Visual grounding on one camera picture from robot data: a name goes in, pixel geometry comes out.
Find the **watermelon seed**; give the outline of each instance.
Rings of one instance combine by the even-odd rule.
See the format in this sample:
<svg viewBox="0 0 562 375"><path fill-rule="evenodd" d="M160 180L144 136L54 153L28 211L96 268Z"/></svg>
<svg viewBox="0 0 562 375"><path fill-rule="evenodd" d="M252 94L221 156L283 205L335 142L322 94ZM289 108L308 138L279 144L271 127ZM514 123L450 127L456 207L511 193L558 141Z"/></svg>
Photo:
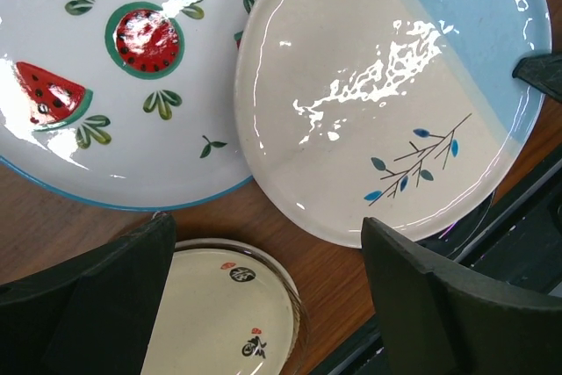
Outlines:
<svg viewBox="0 0 562 375"><path fill-rule="evenodd" d="M37 110L41 114L48 114L49 113L49 106L46 105L45 103L41 103L40 105L37 106Z"/></svg>

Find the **blue leaf painting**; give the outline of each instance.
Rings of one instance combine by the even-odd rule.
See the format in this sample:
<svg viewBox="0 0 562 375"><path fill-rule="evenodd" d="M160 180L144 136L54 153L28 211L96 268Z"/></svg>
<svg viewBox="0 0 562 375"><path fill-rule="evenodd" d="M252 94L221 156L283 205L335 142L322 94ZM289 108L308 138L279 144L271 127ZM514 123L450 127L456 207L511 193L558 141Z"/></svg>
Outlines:
<svg viewBox="0 0 562 375"><path fill-rule="evenodd" d="M433 175L431 174L431 172L429 170L422 170L420 172L420 176L421 176L422 179L429 180L430 182L433 181Z"/></svg>
<svg viewBox="0 0 562 375"><path fill-rule="evenodd" d="M450 144L450 153L453 154L453 157L456 157L458 155L458 141L457 140L453 140L453 142Z"/></svg>
<svg viewBox="0 0 562 375"><path fill-rule="evenodd" d="M404 191L406 189L406 186L407 186L407 176L404 176L404 178L400 182L400 192Z"/></svg>
<svg viewBox="0 0 562 375"><path fill-rule="evenodd" d="M420 138L427 138L431 133L427 129L414 129L414 133Z"/></svg>
<svg viewBox="0 0 562 375"><path fill-rule="evenodd" d="M365 200L367 201L376 201L377 199L379 199L380 197L382 197L383 192L382 191L374 191L371 192L369 195L367 195L365 197Z"/></svg>
<svg viewBox="0 0 562 375"><path fill-rule="evenodd" d="M386 164L380 158L372 157L371 162L372 162L372 165L375 166L375 169L377 169L379 171L385 171L386 170Z"/></svg>

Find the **small plate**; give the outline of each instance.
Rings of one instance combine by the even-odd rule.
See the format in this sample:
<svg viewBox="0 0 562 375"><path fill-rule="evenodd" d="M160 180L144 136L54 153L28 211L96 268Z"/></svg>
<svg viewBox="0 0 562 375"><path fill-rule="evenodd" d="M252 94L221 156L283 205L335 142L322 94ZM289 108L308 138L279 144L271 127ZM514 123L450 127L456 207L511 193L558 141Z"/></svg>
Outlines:
<svg viewBox="0 0 562 375"><path fill-rule="evenodd" d="M134 210L247 182L234 67L254 0L0 0L2 162Z"/></svg>
<svg viewBox="0 0 562 375"><path fill-rule="evenodd" d="M287 370L305 321L294 283L280 269L243 243L178 243L142 374Z"/></svg>
<svg viewBox="0 0 562 375"><path fill-rule="evenodd" d="M418 241L495 189L543 102L512 70L551 49L545 0L259 0L246 34L234 106L256 181L356 248L365 216Z"/></svg>

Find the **red watermelon flesh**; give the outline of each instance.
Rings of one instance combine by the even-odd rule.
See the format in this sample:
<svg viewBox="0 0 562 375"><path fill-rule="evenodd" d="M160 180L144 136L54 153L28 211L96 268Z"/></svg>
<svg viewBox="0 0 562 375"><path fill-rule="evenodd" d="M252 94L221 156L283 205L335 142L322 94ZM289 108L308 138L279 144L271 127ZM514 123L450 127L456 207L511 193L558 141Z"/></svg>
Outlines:
<svg viewBox="0 0 562 375"><path fill-rule="evenodd" d="M87 90L42 68L19 61L18 79L31 100L31 122L36 125L59 124L79 108Z"/></svg>
<svg viewBox="0 0 562 375"><path fill-rule="evenodd" d="M160 12L137 9L127 13L119 22L117 50L131 68L155 73L176 60L180 38L169 19Z"/></svg>

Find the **black calligraphy character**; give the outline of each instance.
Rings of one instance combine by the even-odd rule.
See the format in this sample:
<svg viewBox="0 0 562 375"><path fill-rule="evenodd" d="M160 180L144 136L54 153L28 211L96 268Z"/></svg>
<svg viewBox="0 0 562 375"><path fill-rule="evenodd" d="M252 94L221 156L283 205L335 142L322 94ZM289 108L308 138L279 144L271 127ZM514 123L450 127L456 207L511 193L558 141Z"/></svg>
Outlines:
<svg viewBox="0 0 562 375"><path fill-rule="evenodd" d="M230 271L230 278L238 283L245 283L256 278L256 274L250 268L236 267Z"/></svg>
<svg viewBox="0 0 562 375"><path fill-rule="evenodd" d="M244 347L242 347L242 355L245 357L250 357L252 355L257 355L265 359L265 349L267 343L262 343L260 337L256 335L254 338L250 338Z"/></svg>

